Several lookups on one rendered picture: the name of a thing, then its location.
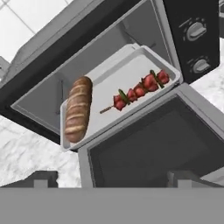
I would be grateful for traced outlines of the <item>white oven tray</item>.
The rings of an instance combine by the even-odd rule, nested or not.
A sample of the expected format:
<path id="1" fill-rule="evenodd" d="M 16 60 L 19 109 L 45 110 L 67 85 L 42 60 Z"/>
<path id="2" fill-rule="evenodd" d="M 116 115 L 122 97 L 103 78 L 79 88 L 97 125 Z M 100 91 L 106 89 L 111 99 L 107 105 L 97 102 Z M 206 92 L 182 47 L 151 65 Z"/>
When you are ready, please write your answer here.
<path id="1" fill-rule="evenodd" d="M 130 88 L 137 85 L 150 71 L 155 73 L 165 71 L 168 73 L 170 81 L 163 88 L 148 93 L 121 111 L 115 108 L 111 108 L 109 111 L 104 110 L 111 107 L 113 96 L 117 95 L 119 90 L 127 92 Z M 60 146 L 63 151 L 79 149 L 106 130 L 133 115 L 139 109 L 166 94 L 172 87 L 183 80 L 179 70 L 145 45 L 135 46 L 133 51 L 129 53 L 115 53 L 89 72 L 87 76 L 93 82 L 92 104 L 87 133 L 78 143 L 67 141 L 65 135 L 61 134 Z"/>

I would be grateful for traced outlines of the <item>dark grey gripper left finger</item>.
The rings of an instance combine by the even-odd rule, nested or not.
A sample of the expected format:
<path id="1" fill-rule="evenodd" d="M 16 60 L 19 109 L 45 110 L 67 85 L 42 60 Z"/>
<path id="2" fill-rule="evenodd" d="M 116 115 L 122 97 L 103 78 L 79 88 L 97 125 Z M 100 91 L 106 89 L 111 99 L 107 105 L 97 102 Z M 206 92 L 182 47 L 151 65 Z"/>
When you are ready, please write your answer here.
<path id="1" fill-rule="evenodd" d="M 35 171 L 27 178 L 5 185 L 4 188 L 58 188 L 58 177 L 56 171 Z"/>

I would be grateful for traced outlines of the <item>brown baguette bread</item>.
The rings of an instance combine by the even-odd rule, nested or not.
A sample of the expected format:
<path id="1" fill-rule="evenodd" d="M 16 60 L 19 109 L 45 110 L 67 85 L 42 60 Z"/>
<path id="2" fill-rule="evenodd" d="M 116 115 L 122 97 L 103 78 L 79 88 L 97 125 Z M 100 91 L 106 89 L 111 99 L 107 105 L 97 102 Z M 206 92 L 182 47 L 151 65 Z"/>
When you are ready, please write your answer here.
<path id="1" fill-rule="evenodd" d="M 92 92 L 93 83 L 87 76 L 80 77 L 69 92 L 66 105 L 65 137 L 71 143 L 78 143 L 86 135 Z"/>

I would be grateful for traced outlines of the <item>black and silver toaster oven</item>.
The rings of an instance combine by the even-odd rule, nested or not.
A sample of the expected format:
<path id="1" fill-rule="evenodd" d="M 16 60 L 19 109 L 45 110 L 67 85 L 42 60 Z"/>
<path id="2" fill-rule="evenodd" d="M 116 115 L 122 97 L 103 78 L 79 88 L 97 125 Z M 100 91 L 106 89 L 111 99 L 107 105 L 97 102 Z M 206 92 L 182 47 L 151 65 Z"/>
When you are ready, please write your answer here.
<path id="1" fill-rule="evenodd" d="M 56 144 L 75 80 L 115 53 L 147 46 L 192 83 L 220 64 L 220 0 L 79 0 L 23 46 L 0 83 L 0 114 Z M 206 33 L 188 41 L 194 22 Z M 195 73 L 205 59 L 210 67 Z"/>

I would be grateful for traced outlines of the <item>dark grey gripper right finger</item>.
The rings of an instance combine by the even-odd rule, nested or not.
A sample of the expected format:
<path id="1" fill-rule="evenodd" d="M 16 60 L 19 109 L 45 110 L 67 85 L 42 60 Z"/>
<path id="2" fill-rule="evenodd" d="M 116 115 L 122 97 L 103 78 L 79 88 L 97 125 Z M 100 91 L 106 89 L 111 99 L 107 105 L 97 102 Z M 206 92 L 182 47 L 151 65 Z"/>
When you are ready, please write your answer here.
<path id="1" fill-rule="evenodd" d="M 200 179 L 191 171 L 169 171 L 167 178 L 167 186 L 171 188 L 223 188 L 223 185 Z"/>

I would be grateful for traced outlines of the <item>grey toaster oven knob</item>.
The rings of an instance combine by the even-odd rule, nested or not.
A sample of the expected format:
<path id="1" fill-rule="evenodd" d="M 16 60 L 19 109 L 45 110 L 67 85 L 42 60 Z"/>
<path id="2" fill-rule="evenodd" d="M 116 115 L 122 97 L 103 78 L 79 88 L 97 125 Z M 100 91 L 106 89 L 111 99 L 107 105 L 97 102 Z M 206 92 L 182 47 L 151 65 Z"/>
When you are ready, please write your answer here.
<path id="1" fill-rule="evenodd" d="M 188 41 L 195 41 L 207 32 L 207 26 L 202 22 L 194 22 L 189 25 L 186 31 Z"/>
<path id="2" fill-rule="evenodd" d="M 192 67 L 192 70 L 196 73 L 202 73 L 210 67 L 205 59 L 199 59 Z"/>

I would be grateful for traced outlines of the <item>red kebab skewer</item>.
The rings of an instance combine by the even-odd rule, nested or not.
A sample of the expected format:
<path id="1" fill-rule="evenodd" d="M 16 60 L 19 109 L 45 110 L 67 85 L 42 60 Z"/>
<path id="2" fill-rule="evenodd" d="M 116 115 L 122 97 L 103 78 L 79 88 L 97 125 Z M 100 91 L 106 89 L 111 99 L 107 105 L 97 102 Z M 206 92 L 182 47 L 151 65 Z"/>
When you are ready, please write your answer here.
<path id="1" fill-rule="evenodd" d="M 146 94 L 155 92 L 160 88 L 164 88 L 165 84 L 169 81 L 170 76 L 165 70 L 160 70 L 158 73 L 150 70 L 150 73 L 142 78 L 134 88 L 130 88 L 127 93 L 124 93 L 121 89 L 119 89 L 118 94 L 113 96 L 113 104 L 103 109 L 101 114 L 112 108 L 122 111 L 124 107 L 136 102 L 139 98 L 145 96 Z"/>

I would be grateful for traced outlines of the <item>toaster oven glass door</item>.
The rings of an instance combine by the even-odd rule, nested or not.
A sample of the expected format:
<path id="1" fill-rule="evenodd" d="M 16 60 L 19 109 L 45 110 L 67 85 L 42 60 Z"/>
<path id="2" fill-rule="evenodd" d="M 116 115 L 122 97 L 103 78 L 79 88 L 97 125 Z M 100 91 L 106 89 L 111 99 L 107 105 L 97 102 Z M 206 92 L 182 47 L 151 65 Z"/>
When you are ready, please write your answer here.
<path id="1" fill-rule="evenodd" d="M 83 187 L 165 187 L 224 166 L 224 113 L 183 83 L 78 150 Z"/>

